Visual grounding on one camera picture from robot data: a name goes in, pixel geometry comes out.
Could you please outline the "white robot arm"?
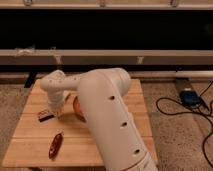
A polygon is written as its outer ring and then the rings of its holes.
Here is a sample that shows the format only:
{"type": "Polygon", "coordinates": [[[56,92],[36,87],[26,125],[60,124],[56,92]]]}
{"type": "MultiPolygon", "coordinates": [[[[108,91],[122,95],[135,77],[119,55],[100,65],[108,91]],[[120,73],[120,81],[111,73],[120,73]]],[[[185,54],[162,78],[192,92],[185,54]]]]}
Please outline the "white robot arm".
{"type": "Polygon", "coordinates": [[[122,99],[130,85],[130,75],[122,68],[95,69],[74,76],[56,70],[40,82],[54,114],[64,105],[67,90],[77,92],[80,109],[107,171],[158,171],[122,99]]]}

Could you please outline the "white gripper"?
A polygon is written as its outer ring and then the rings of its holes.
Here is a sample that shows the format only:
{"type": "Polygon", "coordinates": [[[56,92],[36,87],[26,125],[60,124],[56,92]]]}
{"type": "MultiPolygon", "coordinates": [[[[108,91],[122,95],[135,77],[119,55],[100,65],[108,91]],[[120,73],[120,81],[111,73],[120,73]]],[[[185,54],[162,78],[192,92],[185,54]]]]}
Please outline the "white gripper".
{"type": "Polygon", "coordinates": [[[63,106],[69,96],[68,91],[48,92],[48,108],[54,116],[60,116],[63,106]]]}

